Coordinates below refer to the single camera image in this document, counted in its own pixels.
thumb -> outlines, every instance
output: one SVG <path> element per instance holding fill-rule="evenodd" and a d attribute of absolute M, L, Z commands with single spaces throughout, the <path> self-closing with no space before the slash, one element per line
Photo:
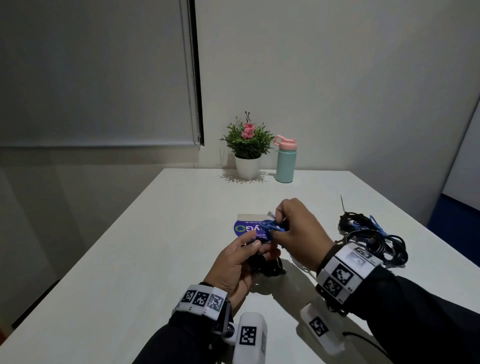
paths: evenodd
<path fill-rule="evenodd" d="M 291 236 L 290 236 L 289 231 L 282 232 L 282 231 L 272 230 L 272 231 L 270 231 L 270 233 L 272 234 L 272 238 L 273 238 L 272 242 L 273 243 L 277 243 L 278 245 L 281 245 L 284 248 L 288 247 L 288 245 L 290 243 L 290 240 L 291 240 Z"/>
<path fill-rule="evenodd" d="M 262 246 L 262 242 L 260 240 L 255 240 L 253 243 L 243 246 L 234 253 L 234 259 L 238 263 L 243 263 L 249 257 L 254 255 L 256 252 L 260 250 Z"/>

bottle body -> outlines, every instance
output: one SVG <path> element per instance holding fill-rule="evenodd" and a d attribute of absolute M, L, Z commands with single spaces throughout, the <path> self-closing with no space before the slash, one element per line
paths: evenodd
<path fill-rule="evenodd" d="M 282 183 L 290 183 L 293 181 L 293 173 L 295 172 L 295 162 L 297 160 L 297 150 L 278 150 L 278 159 L 276 162 L 275 179 Z"/>

white flower pot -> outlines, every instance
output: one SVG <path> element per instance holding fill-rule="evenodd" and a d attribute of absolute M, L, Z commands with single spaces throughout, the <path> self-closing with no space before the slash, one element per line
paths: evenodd
<path fill-rule="evenodd" d="M 235 163 L 237 164 L 239 178 L 243 180 L 254 180 L 257 178 L 258 169 L 260 167 L 260 158 L 242 159 L 235 157 Z"/>

person's right hand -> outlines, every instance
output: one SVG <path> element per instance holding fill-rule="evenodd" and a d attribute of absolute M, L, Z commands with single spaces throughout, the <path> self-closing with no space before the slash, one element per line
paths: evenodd
<path fill-rule="evenodd" d="M 288 250 L 308 269 L 316 271 L 334 245 L 316 217 L 296 198 L 283 200 L 275 210 L 275 220 L 288 220 L 289 231 L 271 231 L 273 243 Z"/>

potted plant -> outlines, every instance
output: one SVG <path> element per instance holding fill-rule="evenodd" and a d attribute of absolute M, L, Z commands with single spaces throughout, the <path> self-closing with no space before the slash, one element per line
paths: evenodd
<path fill-rule="evenodd" d="M 260 157 L 272 149 L 274 136 L 265 130 L 263 123 L 260 127 L 251 123 L 249 112 L 245 112 L 245 116 L 245 123 L 236 116 L 235 122 L 227 126 L 230 131 L 220 140 L 225 140 L 233 151 L 239 177 L 252 180 L 257 177 Z"/>

